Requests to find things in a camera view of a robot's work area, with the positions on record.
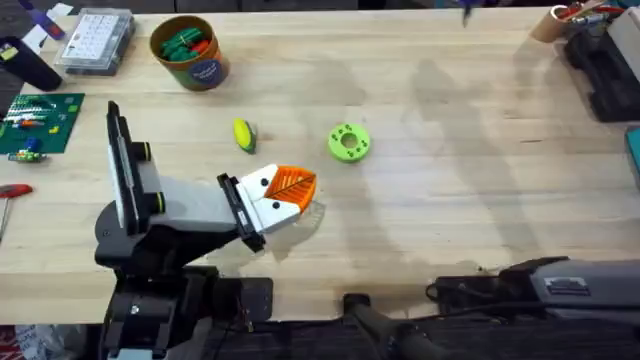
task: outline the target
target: red screwdriver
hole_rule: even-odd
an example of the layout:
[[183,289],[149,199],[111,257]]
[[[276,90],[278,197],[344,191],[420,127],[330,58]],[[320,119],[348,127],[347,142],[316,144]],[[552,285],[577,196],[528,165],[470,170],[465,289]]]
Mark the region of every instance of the red screwdriver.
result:
[[4,234],[4,219],[9,209],[9,199],[22,196],[33,191],[33,188],[26,184],[9,184],[0,186],[0,199],[4,199],[4,210],[2,211],[2,219],[0,219],[0,240]]

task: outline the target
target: teal object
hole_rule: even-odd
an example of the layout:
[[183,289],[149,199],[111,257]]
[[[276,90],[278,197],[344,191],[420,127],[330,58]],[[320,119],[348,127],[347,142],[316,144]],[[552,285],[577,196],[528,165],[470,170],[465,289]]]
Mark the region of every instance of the teal object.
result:
[[629,164],[636,178],[636,184],[640,185],[640,128],[627,129],[625,140],[629,152]]

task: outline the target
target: label on container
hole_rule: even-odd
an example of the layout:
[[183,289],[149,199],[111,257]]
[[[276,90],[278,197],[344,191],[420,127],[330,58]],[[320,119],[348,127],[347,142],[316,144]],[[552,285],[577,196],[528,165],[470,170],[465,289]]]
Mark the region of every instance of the label on container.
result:
[[189,75],[196,82],[204,85],[218,85],[224,79],[222,64],[218,60],[199,61],[189,68]]

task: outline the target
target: screwdriver handle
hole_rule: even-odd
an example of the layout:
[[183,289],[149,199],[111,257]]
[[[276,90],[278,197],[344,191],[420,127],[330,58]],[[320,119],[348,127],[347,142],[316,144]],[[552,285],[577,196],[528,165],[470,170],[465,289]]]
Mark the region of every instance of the screwdriver handle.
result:
[[27,184],[2,185],[0,186],[0,199],[11,199],[32,191],[33,188]]

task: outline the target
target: small yellow object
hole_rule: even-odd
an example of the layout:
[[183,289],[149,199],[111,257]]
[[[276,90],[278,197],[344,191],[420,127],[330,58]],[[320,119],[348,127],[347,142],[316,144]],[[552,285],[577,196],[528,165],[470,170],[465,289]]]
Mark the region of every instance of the small yellow object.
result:
[[244,119],[233,119],[233,134],[240,148],[249,154],[256,151],[256,134],[251,131],[249,123]]
[[5,49],[3,52],[0,53],[0,57],[4,61],[9,61],[16,55],[18,55],[18,49],[14,48],[13,46],[9,47],[8,49]]

